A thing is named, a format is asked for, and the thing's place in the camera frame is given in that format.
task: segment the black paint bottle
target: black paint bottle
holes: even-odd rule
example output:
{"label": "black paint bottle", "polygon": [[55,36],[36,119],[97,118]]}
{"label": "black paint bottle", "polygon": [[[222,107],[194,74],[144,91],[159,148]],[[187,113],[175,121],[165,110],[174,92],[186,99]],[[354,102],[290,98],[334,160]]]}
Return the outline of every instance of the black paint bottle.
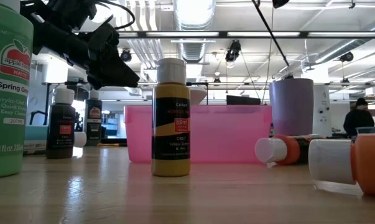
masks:
{"label": "black paint bottle", "polygon": [[153,92],[153,175],[180,177],[190,172],[190,89],[186,63],[177,58],[157,62]]}
{"label": "black paint bottle", "polygon": [[50,106],[49,128],[46,144],[47,159],[66,159],[73,155],[75,108],[71,106],[74,91],[58,88]]}
{"label": "black paint bottle", "polygon": [[86,133],[85,146],[97,146],[101,141],[101,108],[103,102],[99,100],[96,90],[89,91],[89,99],[85,100],[85,118],[83,131]]}

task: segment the black hoodie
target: black hoodie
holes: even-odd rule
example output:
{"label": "black hoodie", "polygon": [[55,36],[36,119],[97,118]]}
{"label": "black hoodie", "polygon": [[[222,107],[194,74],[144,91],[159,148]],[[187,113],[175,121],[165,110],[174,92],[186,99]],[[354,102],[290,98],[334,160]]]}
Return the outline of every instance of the black hoodie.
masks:
{"label": "black hoodie", "polygon": [[374,127],[373,116],[369,111],[354,109],[345,118],[343,128],[349,137],[356,136],[356,128]]}

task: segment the camera rig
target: camera rig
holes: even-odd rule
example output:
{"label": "camera rig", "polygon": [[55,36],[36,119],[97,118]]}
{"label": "camera rig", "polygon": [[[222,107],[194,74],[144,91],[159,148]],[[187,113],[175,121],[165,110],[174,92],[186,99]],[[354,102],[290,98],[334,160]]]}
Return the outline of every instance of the camera rig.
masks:
{"label": "camera rig", "polygon": [[[132,22],[113,27],[111,16],[93,32],[80,32],[86,19],[97,13],[96,4],[114,4],[127,10]],[[130,26],[135,18],[124,6],[108,0],[41,0],[21,1],[21,14],[34,25],[33,53],[42,47],[58,54],[71,66],[86,70],[88,82],[98,90],[103,86],[136,87],[139,77],[121,60],[118,52],[119,34],[116,29]]]}

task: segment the yellow paint bottle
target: yellow paint bottle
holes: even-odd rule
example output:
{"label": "yellow paint bottle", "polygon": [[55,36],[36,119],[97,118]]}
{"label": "yellow paint bottle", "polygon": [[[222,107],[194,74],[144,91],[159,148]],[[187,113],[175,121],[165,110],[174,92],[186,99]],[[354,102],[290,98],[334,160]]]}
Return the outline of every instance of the yellow paint bottle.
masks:
{"label": "yellow paint bottle", "polygon": [[180,177],[190,172],[190,89],[186,87],[186,63],[164,58],[157,66],[151,171],[162,177]]}

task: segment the orange paint bottle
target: orange paint bottle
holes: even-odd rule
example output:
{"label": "orange paint bottle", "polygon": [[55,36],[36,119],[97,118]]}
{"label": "orange paint bottle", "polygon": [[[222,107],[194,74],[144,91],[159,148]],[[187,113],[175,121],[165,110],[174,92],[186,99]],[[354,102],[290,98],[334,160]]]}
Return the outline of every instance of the orange paint bottle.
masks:
{"label": "orange paint bottle", "polygon": [[323,139],[318,135],[284,136],[261,138],[256,142],[255,155],[264,163],[276,162],[280,165],[306,164],[310,141]]}
{"label": "orange paint bottle", "polygon": [[315,180],[358,183],[366,195],[375,195],[375,134],[350,140],[314,140],[309,147],[310,175]]}

